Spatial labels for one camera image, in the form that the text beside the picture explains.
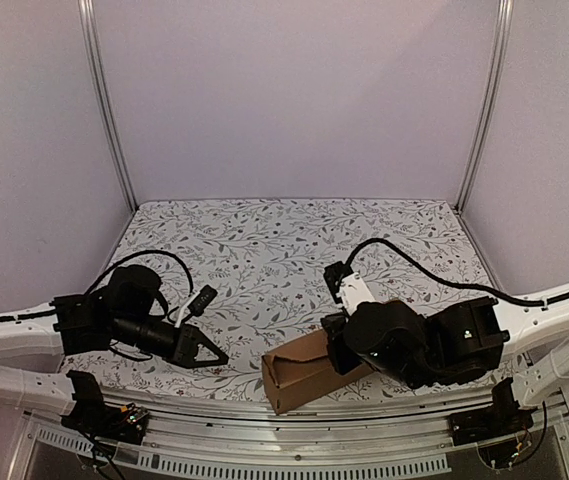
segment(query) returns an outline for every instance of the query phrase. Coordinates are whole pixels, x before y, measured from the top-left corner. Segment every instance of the brown cardboard box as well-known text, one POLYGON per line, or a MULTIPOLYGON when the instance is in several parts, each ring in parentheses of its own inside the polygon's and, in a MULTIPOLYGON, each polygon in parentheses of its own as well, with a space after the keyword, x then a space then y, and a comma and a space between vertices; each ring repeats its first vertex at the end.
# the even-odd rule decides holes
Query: brown cardboard box
POLYGON ((373 371, 362 364, 339 375, 328 358, 327 341, 326 332, 318 330, 262 355, 264 391, 275 413, 293 410, 373 371))

